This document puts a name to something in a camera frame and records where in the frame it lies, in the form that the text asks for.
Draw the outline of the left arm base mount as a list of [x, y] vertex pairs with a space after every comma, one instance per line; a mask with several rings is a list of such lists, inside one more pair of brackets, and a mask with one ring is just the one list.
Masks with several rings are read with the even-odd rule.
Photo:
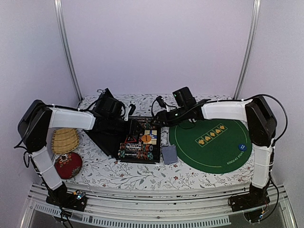
[[84, 212], [87, 204], [87, 197], [86, 193], [81, 190], [69, 193], [65, 188], [58, 188], [48, 192], [46, 203], [59, 206], [64, 209]]

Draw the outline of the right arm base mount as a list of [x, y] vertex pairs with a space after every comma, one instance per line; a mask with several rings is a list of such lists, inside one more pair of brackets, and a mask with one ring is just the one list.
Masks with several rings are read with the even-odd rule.
[[242, 195], [234, 194], [228, 199], [228, 205], [231, 207], [233, 212], [259, 207], [259, 209], [244, 213], [245, 219], [250, 223], [257, 223], [261, 221], [269, 203], [270, 198], [267, 190], [256, 188], [251, 185], [249, 188], [249, 193]]

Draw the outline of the blue small blind button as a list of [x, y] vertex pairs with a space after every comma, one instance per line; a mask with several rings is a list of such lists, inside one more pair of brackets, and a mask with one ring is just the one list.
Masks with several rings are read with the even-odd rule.
[[238, 149], [242, 152], [246, 151], [247, 150], [247, 146], [245, 144], [239, 144], [238, 145]]

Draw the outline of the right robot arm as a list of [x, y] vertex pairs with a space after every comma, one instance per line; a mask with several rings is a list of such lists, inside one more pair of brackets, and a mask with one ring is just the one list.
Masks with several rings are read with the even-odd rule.
[[226, 119], [247, 123], [249, 138], [255, 151], [254, 174], [246, 195], [249, 207], [256, 207], [264, 199], [271, 182], [277, 120], [266, 101], [268, 95], [258, 94], [242, 100], [202, 99], [197, 101], [188, 87], [173, 92], [178, 108], [170, 109], [161, 96], [157, 102], [165, 105], [166, 110], [152, 114], [151, 124], [171, 127], [185, 120]]

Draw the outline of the black poker chip case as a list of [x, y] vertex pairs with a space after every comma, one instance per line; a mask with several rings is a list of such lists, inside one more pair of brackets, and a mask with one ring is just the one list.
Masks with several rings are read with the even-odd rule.
[[134, 115], [135, 104], [125, 105], [105, 89], [88, 109], [96, 122], [85, 133], [106, 155], [123, 162], [160, 162], [161, 128], [149, 116]]

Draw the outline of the orange big blind button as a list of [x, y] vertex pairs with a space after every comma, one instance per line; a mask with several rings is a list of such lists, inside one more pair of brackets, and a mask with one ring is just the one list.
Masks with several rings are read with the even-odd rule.
[[141, 140], [143, 143], [149, 143], [152, 140], [152, 137], [150, 135], [145, 134], [141, 137]]

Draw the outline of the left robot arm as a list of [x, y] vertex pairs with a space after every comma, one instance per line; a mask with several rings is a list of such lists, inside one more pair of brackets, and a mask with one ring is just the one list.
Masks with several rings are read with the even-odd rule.
[[80, 129], [107, 155], [113, 156], [127, 136], [137, 136], [144, 131], [140, 123], [129, 118], [135, 109], [114, 99], [107, 98], [98, 107], [75, 109], [45, 104], [35, 100], [18, 124], [21, 141], [18, 148], [25, 148], [52, 198], [60, 206], [67, 206], [71, 197], [62, 188], [63, 182], [56, 171], [47, 148], [48, 131], [52, 128]]

